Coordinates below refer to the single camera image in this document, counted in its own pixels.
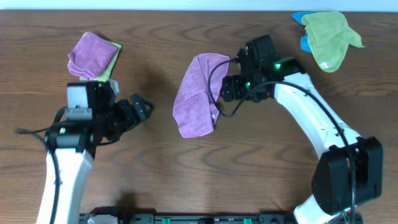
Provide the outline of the purple microfiber cloth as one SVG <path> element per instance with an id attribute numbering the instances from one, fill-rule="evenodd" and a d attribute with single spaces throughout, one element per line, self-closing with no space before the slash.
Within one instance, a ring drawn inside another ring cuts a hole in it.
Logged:
<path id="1" fill-rule="evenodd" d="M 195 138 L 214 131 L 219 111 L 208 94 L 218 99 L 222 80 L 228 73 L 230 58 L 226 55 L 205 53 L 193 58 L 182 79 L 173 106 L 173 116 L 183 138 Z"/>

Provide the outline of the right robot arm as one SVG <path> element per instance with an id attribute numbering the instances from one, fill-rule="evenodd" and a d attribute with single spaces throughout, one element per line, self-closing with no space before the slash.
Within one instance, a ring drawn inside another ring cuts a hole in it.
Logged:
<path id="1" fill-rule="evenodd" d="M 273 98 L 309 138 L 318 156 L 312 194 L 286 223 L 362 222 L 355 208 L 381 196 L 382 145 L 375 137 L 363 138 L 333 111 L 298 60 L 242 65 L 241 74 L 224 77 L 220 95 L 239 102 Z"/>

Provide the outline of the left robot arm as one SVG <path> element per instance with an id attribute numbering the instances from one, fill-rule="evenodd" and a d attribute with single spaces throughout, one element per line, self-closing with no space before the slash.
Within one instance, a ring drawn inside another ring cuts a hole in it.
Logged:
<path id="1" fill-rule="evenodd" d="M 46 133 L 47 172 L 37 223 L 78 223 L 86 180 L 96 149 L 149 119 L 155 106 L 134 94 L 115 101 L 114 95 L 92 98 L 68 93 L 66 120 Z"/>

